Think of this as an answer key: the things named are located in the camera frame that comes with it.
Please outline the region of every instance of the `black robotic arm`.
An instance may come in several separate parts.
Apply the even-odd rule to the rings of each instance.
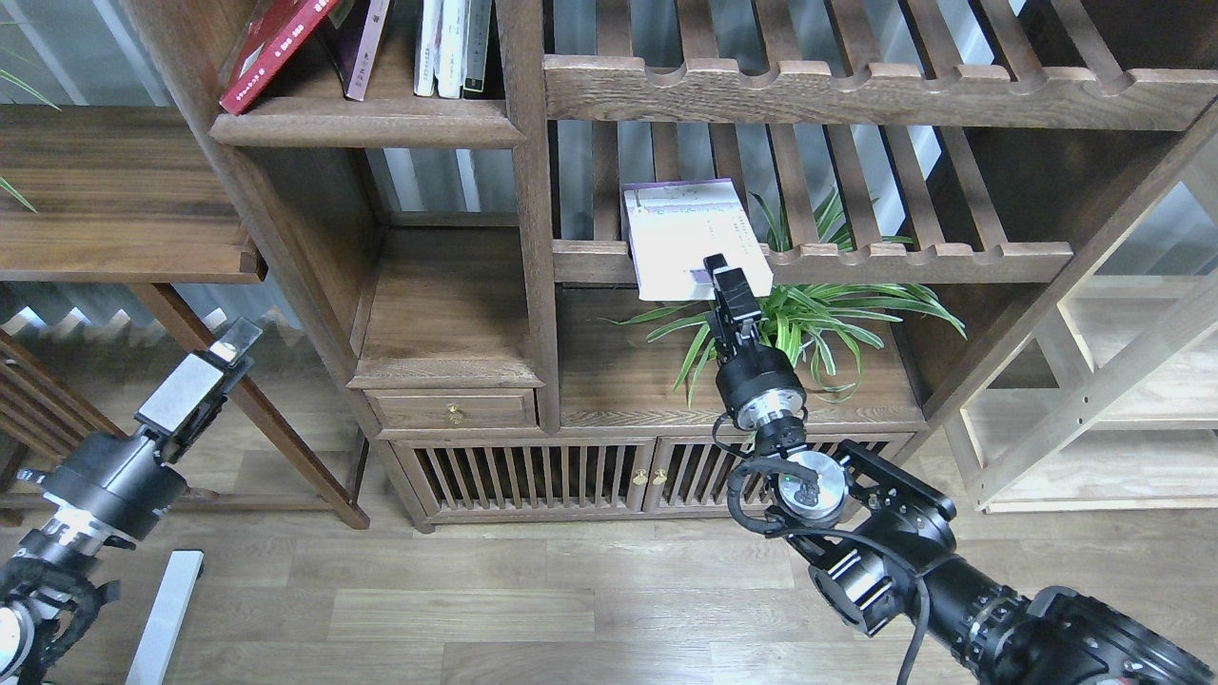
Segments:
[[[761,345],[761,312],[743,271],[708,257],[715,308],[708,314],[727,412],[715,424],[721,449],[742,462],[727,483],[728,509],[744,528],[782,538],[809,563],[816,587],[842,619],[872,636],[893,618],[915,622],[898,683],[905,683],[926,633],[983,685],[1205,685],[1209,668],[1106,603],[1066,587],[1028,600],[955,553],[945,495],[878,455],[844,440],[833,455],[808,446],[806,394],[786,355]],[[719,441],[731,419],[755,431],[752,453]],[[767,479],[775,503],[764,518],[741,506],[744,481]],[[848,499],[868,518],[833,528]]]

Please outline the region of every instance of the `wooden drawer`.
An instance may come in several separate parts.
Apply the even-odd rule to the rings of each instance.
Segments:
[[[531,388],[367,390],[381,428],[516,428],[537,425]]]

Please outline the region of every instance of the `book spine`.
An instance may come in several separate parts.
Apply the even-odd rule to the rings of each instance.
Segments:
[[[486,88],[486,50],[491,40],[491,0],[469,0],[465,29],[465,90],[482,93]]]
[[[263,48],[253,59],[241,76],[229,84],[228,90],[220,98],[220,106],[230,115],[240,115],[250,108],[250,105],[270,83],[272,77],[284,66],[296,49],[304,43],[304,39],[313,33],[317,24],[322,23],[337,0],[307,0],[300,5],[292,21],[272,39],[267,40]]]
[[[436,65],[436,91],[441,98],[460,98],[465,80],[466,0],[445,0],[441,13],[440,62]]]
[[[419,18],[419,40],[414,60],[414,94],[423,98],[430,98],[436,93],[441,1],[423,0],[423,16]]]
[[[373,73],[373,61],[376,60],[376,48],[389,22],[389,6],[392,0],[371,0],[368,5],[368,17],[364,20],[364,32],[359,37],[359,50],[356,51],[356,65],[351,71],[351,84],[347,85],[347,98],[363,101],[368,94],[368,80]]]

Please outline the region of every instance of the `wooden cabinet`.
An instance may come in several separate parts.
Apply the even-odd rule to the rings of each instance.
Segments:
[[[742,194],[739,126],[762,126],[765,173],[797,243],[769,255],[780,282],[927,283],[965,319],[967,340],[935,321],[878,328],[887,345],[867,352],[862,390],[839,405],[810,403],[812,440],[887,442],[899,462],[988,384],[1167,191],[1218,121],[1218,15],[1202,4],[1029,1],[1017,17],[1005,1],[974,0],[996,60],[968,65],[934,2],[899,2],[918,61],[890,63],[862,2],[826,0],[839,57],[821,61],[804,55],[788,2],[755,0],[764,73],[720,56],[705,0],[674,5],[683,63],[675,71],[635,56],[627,0],[597,2],[594,55],[546,54],[542,5],[498,2],[503,101],[414,98],[413,37],[391,29],[365,102],[342,100],[324,59],[306,46],[266,98],[233,117],[216,105],[218,74],[253,2],[124,2],[423,530],[605,507],[630,516],[719,507],[702,480],[665,495],[625,475],[647,469],[654,480],[653,457],[666,455],[659,458],[670,460],[675,479],[677,457],[665,440],[708,435],[720,412],[709,379],[692,406],[669,392],[680,341],[647,345],[641,330],[602,321],[644,308],[618,217],[626,122],[648,122],[660,180],[682,176],[678,122],[705,124],[714,173],[737,180]],[[587,240],[561,239],[555,225],[564,169],[548,133],[558,119],[592,122]],[[853,124],[878,127],[907,245],[882,240]],[[933,127],[942,150],[929,173],[914,152],[914,124]],[[815,128],[832,158],[853,250],[816,236],[798,155],[803,126]],[[510,149],[518,213],[495,227],[477,216],[429,218],[437,228],[393,225],[401,217],[370,191],[359,150],[380,146]],[[428,414],[459,405],[446,400],[458,396],[496,397],[493,425]],[[473,421],[476,412],[462,413]],[[625,451],[604,456],[613,449]],[[555,475],[555,460],[565,475]],[[466,467],[468,477],[458,475]],[[722,468],[721,460],[703,463],[699,478]]]

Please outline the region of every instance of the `book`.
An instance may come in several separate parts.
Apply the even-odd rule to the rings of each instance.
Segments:
[[[436,62],[440,61],[440,11],[442,0],[423,0],[419,35],[414,54],[414,94],[436,94]]]
[[[330,54],[342,94],[363,101],[392,0],[340,0],[318,35]]]
[[[621,217],[639,300],[713,299],[703,260],[716,252],[744,269],[753,295],[770,294],[773,272],[731,179],[625,185]]]
[[[440,60],[436,62],[436,93],[460,98],[465,82],[465,26],[468,0],[443,0],[440,12]]]
[[[220,96],[220,106],[230,115],[248,110],[287,59],[334,10],[336,2],[337,0],[273,0],[262,15],[246,26],[245,40],[233,62],[233,73]]]
[[[491,41],[492,0],[469,0],[465,22],[464,93],[482,93],[486,88],[487,49]]]

